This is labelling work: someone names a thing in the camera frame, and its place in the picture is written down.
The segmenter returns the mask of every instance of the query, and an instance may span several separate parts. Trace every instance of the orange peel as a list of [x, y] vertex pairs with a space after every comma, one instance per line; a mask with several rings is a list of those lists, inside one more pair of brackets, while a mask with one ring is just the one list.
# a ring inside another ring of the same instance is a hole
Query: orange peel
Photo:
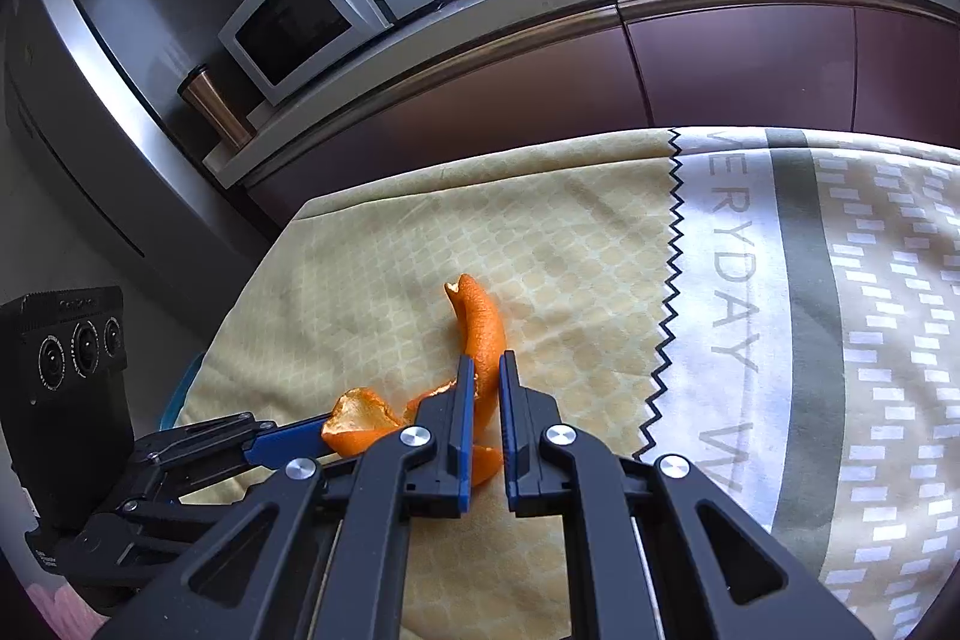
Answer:
[[[496, 304], [469, 274], [460, 275], [456, 283], [447, 283], [443, 289], [457, 317], [461, 351], [473, 359], [473, 432], [477, 435], [490, 423], [496, 411], [500, 357], [507, 349], [507, 336]], [[397, 416], [373, 389], [350, 389], [337, 400], [320, 436], [340, 456], [358, 456], [376, 440], [413, 423], [421, 401], [443, 393], [455, 383], [455, 380], [448, 380], [419, 394], [407, 403], [402, 417]], [[475, 486], [490, 480], [502, 465], [501, 451], [474, 445], [470, 482]]]

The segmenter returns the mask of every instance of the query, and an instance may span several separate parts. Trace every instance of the copper thermos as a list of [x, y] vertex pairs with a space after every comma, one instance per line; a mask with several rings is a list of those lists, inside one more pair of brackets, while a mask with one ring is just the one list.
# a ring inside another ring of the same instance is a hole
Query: copper thermos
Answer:
[[246, 118], [237, 116], [229, 108], [227, 101], [210, 79], [207, 64], [200, 64], [190, 71], [176, 92], [200, 112], [220, 134], [220, 138], [234, 150], [243, 148], [256, 134], [256, 130]]

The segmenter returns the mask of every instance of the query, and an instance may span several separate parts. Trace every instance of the patterned tablecloth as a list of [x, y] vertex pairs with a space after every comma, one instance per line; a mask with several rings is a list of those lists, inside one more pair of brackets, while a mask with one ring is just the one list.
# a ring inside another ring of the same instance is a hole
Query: patterned tablecloth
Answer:
[[[467, 271], [566, 421], [619, 453], [685, 453], [877, 638], [906, 637], [960, 554], [958, 164], [854, 134], [655, 129], [315, 199], [179, 423], [287, 423], [360, 384], [401, 405], [454, 370], [442, 285]], [[567, 634], [559, 519], [512, 518], [494, 480], [463, 520], [416, 521], [403, 624]]]

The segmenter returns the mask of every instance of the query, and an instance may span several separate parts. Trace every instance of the cabinet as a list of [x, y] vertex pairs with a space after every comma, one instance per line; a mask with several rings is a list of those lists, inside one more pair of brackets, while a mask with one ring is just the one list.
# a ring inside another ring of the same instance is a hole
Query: cabinet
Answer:
[[622, 28], [525, 52], [415, 95], [250, 189], [280, 225], [315, 196], [401, 172], [553, 140], [648, 127]]
[[851, 130], [853, 9], [709, 9], [641, 20], [629, 31], [656, 126]]
[[960, 34], [937, 20], [856, 9], [853, 130], [960, 146]]

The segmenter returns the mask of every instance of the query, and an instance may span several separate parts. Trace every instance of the camera lens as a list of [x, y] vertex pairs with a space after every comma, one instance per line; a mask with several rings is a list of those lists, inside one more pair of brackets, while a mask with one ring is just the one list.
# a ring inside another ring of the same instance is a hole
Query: camera lens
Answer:
[[90, 321], [78, 323], [73, 332], [73, 365], [82, 377], [93, 374], [97, 368], [97, 332]]
[[107, 321], [107, 325], [104, 326], [104, 348], [107, 350], [107, 355], [110, 357], [116, 356], [117, 353], [120, 352], [120, 346], [122, 344], [120, 324], [117, 323], [115, 317], [112, 317]]
[[37, 366], [40, 367], [40, 381], [51, 391], [64, 381], [64, 348], [55, 336], [48, 336], [40, 344]]

